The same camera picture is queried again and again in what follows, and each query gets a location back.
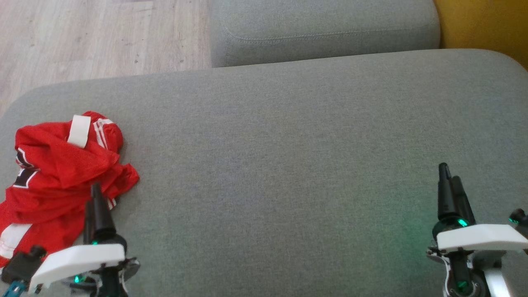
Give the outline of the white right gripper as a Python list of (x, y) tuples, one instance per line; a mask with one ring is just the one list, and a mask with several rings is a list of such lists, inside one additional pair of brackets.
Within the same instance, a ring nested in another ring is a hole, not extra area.
[(438, 233), (436, 242), (439, 250), (517, 251), (528, 248), (527, 238), (509, 224), (476, 224), (462, 180), (459, 176), (451, 176), (447, 163), (438, 165), (438, 175), (438, 220), (460, 215), (465, 221), (461, 223), (464, 225), (462, 228)]

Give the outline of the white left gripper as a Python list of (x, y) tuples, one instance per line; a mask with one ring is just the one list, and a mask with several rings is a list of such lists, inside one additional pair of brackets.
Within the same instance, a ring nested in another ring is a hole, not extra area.
[(127, 241), (116, 235), (108, 201), (99, 183), (91, 186), (85, 204), (84, 245), (76, 245), (47, 256), (33, 274), (29, 287), (52, 283), (101, 268), (117, 267), (126, 259)]

